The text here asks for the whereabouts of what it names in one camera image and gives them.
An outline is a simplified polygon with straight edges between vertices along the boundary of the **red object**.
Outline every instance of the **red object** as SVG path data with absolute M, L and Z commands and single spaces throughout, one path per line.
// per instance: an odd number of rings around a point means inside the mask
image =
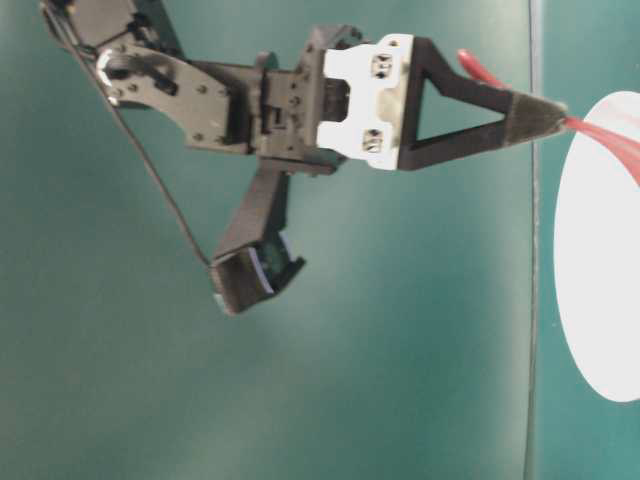
M 471 78 L 495 88 L 509 88 L 494 77 L 468 50 L 458 50 L 458 61 Z M 565 126 L 591 137 L 607 148 L 620 160 L 620 163 L 624 165 L 638 186 L 640 186 L 640 142 L 636 142 L 635 140 L 605 128 L 598 127 L 592 123 L 585 122 L 577 117 L 567 117 Z
M 593 138 L 613 153 L 640 186 L 640 143 L 577 117 L 567 117 L 565 125 Z
M 495 88 L 508 88 L 504 83 L 494 77 L 469 50 L 458 50 L 458 61 L 471 78 Z

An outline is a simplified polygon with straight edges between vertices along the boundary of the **black plastic part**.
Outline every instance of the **black plastic part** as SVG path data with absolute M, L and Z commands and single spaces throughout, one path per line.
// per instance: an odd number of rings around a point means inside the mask
M 214 253 L 211 280 L 231 315 L 280 293 L 304 265 L 281 236 L 288 187 L 286 173 L 261 164 Z
M 191 62 L 237 92 L 229 112 L 229 141 L 216 145 L 215 150 L 278 159 L 282 170 L 287 172 L 314 175 L 335 172 L 341 163 L 340 155 L 319 149 L 315 143 L 304 143 L 307 117 L 299 110 L 312 108 L 311 102 L 316 98 L 311 93 L 302 93 L 304 82 L 296 80 L 295 72 L 270 68 L 273 62 L 270 58 L 273 56 L 259 55 L 253 67 Z M 297 95 L 300 104 L 292 102 Z
M 512 106 L 513 93 L 458 75 L 428 38 L 414 39 L 411 66 L 398 169 L 416 170 L 504 146 L 504 121 L 418 140 L 420 106 L 427 79 L 445 97 L 504 114 Z
M 65 12 L 77 43 L 96 49 L 134 43 L 182 56 L 182 50 L 161 1 L 47 0 Z
M 328 49 L 345 49 L 362 43 L 362 33 L 352 25 L 319 25 L 313 27 L 309 39 L 296 67 L 297 76 L 306 84 L 304 101 L 302 143 L 307 147 L 316 145 L 318 125 L 327 116 L 342 114 L 348 105 L 340 106 L 335 101 L 348 104 L 340 85 L 329 82 L 324 76 L 324 58 Z
M 322 165 L 313 163 L 295 162 L 282 160 L 279 158 L 263 158 L 262 166 L 272 170 L 279 170 L 287 173 L 306 173 L 311 176 L 332 175 L 338 169 L 336 165 Z
M 349 114 L 351 88 L 344 80 L 327 78 L 324 81 L 322 121 L 342 122 Z
M 506 119 L 505 145 L 528 142 L 564 130 L 567 107 L 525 93 L 516 93 Z

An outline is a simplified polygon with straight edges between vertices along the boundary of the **black cable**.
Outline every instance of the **black cable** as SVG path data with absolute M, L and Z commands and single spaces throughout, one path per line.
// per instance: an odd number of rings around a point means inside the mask
M 44 2 L 40 3 L 40 14 L 44 19 L 44 24 L 47 26 L 47 30 L 49 31 L 49 35 L 51 38 L 58 44 L 58 46 L 62 49 L 65 49 L 64 43 L 62 43 L 62 39 L 60 38 L 60 34 L 58 33 L 58 29 L 53 21 L 51 11 L 49 10 L 49 6 Z
M 156 167 L 153 164 L 153 161 L 145 151 L 144 147 L 142 146 L 142 143 L 140 143 L 140 140 L 138 140 L 135 133 L 133 133 L 129 125 L 127 125 L 127 123 L 125 122 L 120 112 L 111 104 L 111 102 L 105 95 L 104 91 L 102 90 L 100 81 L 96 78 L 96 75 L 94 74 L 93 70 L 89 68 L 89 66 L 85 63 L 76 45 L 70 41 L 67 35 L 67 31 L 64 28 L 62 28 L 60 24 L 60 21 L 61 21 L 60 16 L 54 11 L 55 7 L 54 9 L 52 9 L 51 4 L 48 1 L 43 2 L 41 5 L 43 5 L 43 8 L 44 8 L 43 11 L 46 12 L 48 19 L 52 22 L 52 25 L 55 27 L 56 31 L 58 32 L 58 35 L 56 35 L 57 38 L 60 40 L 62 45 L 64 45 L 66 49 L 71 53 L 74 59 L 80 64 L 82 70 L 89 77 L 91 84 L 98 90 L 100 98 L 102 98 L 107 110 L 113 116 L 113 119 L 116 125 L 122 130 L 122 132 L 129 139 L 129 141 L 131 142 L 135 150 L 140 155 L 140 158 L 142 159 L 144 166 L 147 169 L 147 172 L 149 173 L 149 176 L 155 182 L 156 186 L 160 189 L 160 192 L 162 193 L 162 196 L 164 197 L 164 200 L 167 206 L 175 215 L 178 225 L 180 227 L 180 230 L 182 231 L 182 234 L 184 235 L 187 242 L 189 243 L 189 246 L 193 250 L 193 253 L 198 258 L 198 260 L 203 265 L 205 265 L 205 267 L 209 268 L 211 265 L 209 258 L 204 254 L 204 252 L 200 248 L 200 245 L 198 245 L 198 242 L 196 241 L 193 235 L 193 232 L 189 228 L 189 224 L 187 223 L 187 220 L 185 219 L 184 214 L 180 210 L 180 207 L 178 207 L 178 204 L 173 198 L 173 195 L 171 195 L 171 192 L 169 191 L 164 181 L 158 174 L 158 171 L 156 170 Z

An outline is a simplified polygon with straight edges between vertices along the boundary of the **teal surface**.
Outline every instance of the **teal surface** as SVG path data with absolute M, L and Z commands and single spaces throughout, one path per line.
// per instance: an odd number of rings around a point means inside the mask
M 312 24 L 352 23 L 430 36 L 452 62 L 471 48 L 529 86 L 525 0 L 167 4 L 192 58 L 271 49 L 291 67 Z M 0 0 L 0 58 L 0 478 L 522 478 L 530 146 L 295 177 L 288 235 L 309 265 L 227 318 L 35 2 Z M 425 131 L 485 118 L 425 115 Z M 255 159 L 127 117 L 212 250 Z
M 579 116 L 609 93 L 640 90 L 636 48 L 640 4 L 626 0 L 586 3 L 543 2 L 542 93 L 566 102 Z M 591 389 L 571 357 L 558 315 L 553 220 L 571 139 L 563 135 L 540 145 L 534 476 L 545 480 L 638 479 L 640 403 L 612 403 Z

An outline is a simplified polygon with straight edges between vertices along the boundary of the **wire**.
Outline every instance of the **wire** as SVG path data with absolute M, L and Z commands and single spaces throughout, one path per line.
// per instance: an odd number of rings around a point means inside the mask
M 479 80 L 495 88 L 508 88 L 482 65 L 469 50 L 458 50 L 458 61 L 471 78 Z
M 142 143 L 137 138 L 135 133 L 131 130 L 129 125 L 127 125 L 126 121 L 122 117 L 122 114 L 111 104 L 111 102 L 107 98 L 107 95 L 102 90 L 100 81 L 96 78 L 95 73 L 85 63 L 85 61 L 82 58 L 82 54 L 78 50 L 77 46 L 70 41 L 66 29 L 64 29 L 60 23 L 61 18 L 60 18 L 60 15 L 55 11 L 56 9 L 55 6 L 52 7 L 49 1 L 43 1 L 41 5 L 43 6 L 43 12 L 46 12 L 45 14 L 47 15 L 48 19 L 51 21 L 51 24 L 55 27 L 56 31 L 58 32 L 54 36 L 56 36 L 60 40 L 62 45 L 71 53 L 74 59 L 80 64 L 82 70 L 89 77 L 91 84 L 96 88 L 96 90 L 98 90 L 100 98 L 102 98 L 107 108 L 107 111 L 111 113 L 116 125 L 120 128 L 120 130 L 122 130 L 124 135 L 129 139 L 129 141 L 133 145 L 133 148 L 136 150 L 136 152 L 142 159 L 142 162 L 144 163 L 147 173 L 149 174 L 151 179 L 154 181 L 154 183 L 160 190 L 160 193 L 162 194 L 165 200 L 165 203 L 167 204 L 167 207 L 171 210 L 171 212 L 175 216 L 176 221 L 178 222 L 178 226 L 180 227 L 180 230 L 182 231 L 182 234 L 185 237 L 187 243 L 193 250 L 194 255 L 203 265 L 205 265 L 205 267 L 209 268 L 211 265 L 211 261 L 205 255 L 202 248 L 200 248 L 200 245 L 198 244 L 197 240 L 193 235 L 193 232 L 189 228 L 189 224 L 184 214 L 182 213 L 182 210 L 180 210 L 180 207 L 178 206 L 177 202 L 173 198 L 173 195 L 169 191 L 169 188 L 166 186 L 166 184 L 160 177 L 158 170 L 153 164 L 153 161 L 151 160 L 151 158 L 149 157 L 149 154 L 146 152 L 146 150 L 142 146 Z
M 640 143 L 577 117 L 568 117 L 565 125 L 591 137 L 613 153 L 640 186 Z

